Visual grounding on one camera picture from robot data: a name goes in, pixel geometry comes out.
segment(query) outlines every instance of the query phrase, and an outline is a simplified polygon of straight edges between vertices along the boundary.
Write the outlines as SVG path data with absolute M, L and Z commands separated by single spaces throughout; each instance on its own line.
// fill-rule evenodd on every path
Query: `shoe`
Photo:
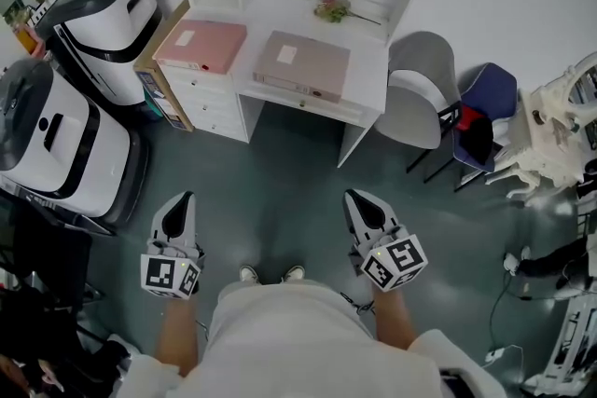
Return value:
M 305 269 L 301 266 L 294 266 L 285 273 L 284 277 L 282 278 L 282 282 L 302 281 L 304 278 Z
M 519 269 L 520 264 L 521 261 L 510 253 L 506 254 L 504 257 L 504 269 L 507 270 L 510 275 L 516 275 L 516 271 Z
M 531 258 L 531 248 L 525 245 L 521 250 L 521 260 L 528 260 Z
M 259 276 L 251 266 L 242 266 L 239 275 L 241 282 L 259 283 Z

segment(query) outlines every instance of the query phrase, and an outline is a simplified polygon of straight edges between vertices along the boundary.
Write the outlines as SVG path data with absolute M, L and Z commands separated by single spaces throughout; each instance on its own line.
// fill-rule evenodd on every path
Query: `pink binder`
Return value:
M 153 59 L 160 65 L 228 72 L 246 38 L 246 26 L 218 21 L 179 21 Z

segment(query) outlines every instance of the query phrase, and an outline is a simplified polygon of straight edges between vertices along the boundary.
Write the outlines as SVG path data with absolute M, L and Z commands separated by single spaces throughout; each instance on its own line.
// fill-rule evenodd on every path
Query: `robot vacuum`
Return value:
M 15 62 L 0 80 L 0 173 L 107 224 L 128 220 L 148 149 L 46 62 Z

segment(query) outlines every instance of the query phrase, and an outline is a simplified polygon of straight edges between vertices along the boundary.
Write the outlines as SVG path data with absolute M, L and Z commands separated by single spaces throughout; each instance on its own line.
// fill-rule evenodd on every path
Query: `grey floor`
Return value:
M 153 351 L 164 301 L 141 289 L 139 254 L 153 213 L 183 190 L 197 196 L 199 244 L 207 253 L 199 320 L 210 322 L 219 290 L 237 279 L 241 264 L 254 265 L 262 281 L 279 281 L 288 267 L 302 264 L 309 278 L 368 302 L 369 284 L 354 276 L 346 256 L 351 238 L 341 196 L 354 187 L 392 204 L 428 256 L 427 269 L 404 288 L 417 329 L 441 329 L 482 363 L 491 346 L 490 311 L 503 288 L 504 252 L 530 244 L 541 255 L 571 240 L 575 217 L 555 213 L 565 197 L 541 211 L 517 207 L 505 198 L 515 180 L 478 183 L 454 194 L 457 168 L 424 185 L 425 169 L 445 160 L 448 151 L 435 152 L 426 167 L 406 175 L 417 151 L 376 131 L 337 169 L 342 127 L 274 104 L 264 108 L 249 145 L 184 133 L 163 121 L 146 127 L 152 159 L 136 212 L 118 237 L 94 240 L 90 282 L 106 298 L 90 310 L 93 318 Z M 510 289 L 520 293 L 524 282 L 517 278 Z M 528 286 L 531 295 L 549 296 L 553 281 Z M 501 346 L 524 347 L 526 377 L 545 365 L 564 311 L 565 303 L 522 302 L 511 295 L 499 304 L 495 339 Z M 368 326 L 371 319 L 364 318 Z M 517 396 L 520 367 L 520 353 L 510 349 L 490 370 Z

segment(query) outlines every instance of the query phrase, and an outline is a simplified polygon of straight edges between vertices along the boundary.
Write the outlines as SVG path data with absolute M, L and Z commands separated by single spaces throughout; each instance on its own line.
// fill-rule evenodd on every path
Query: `cardboard box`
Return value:
M 176 100 L 168 81 L 160 70 L 160 66 L 152 58 L 161 43 L 187 13 L 188 9 L 188 0 L 184 0 L 170 18 L 160 24 L 158 30 L 149 39 L 146 47 L 134 63 L 133 69 L 151 99 L 154 100 L 170 124 L 179 130 L 193 131 L 193 125 L 178 100 Z
M 274 30 L 259 56 L 253 79 L 339 103 L 350 56 L 347 48 Z

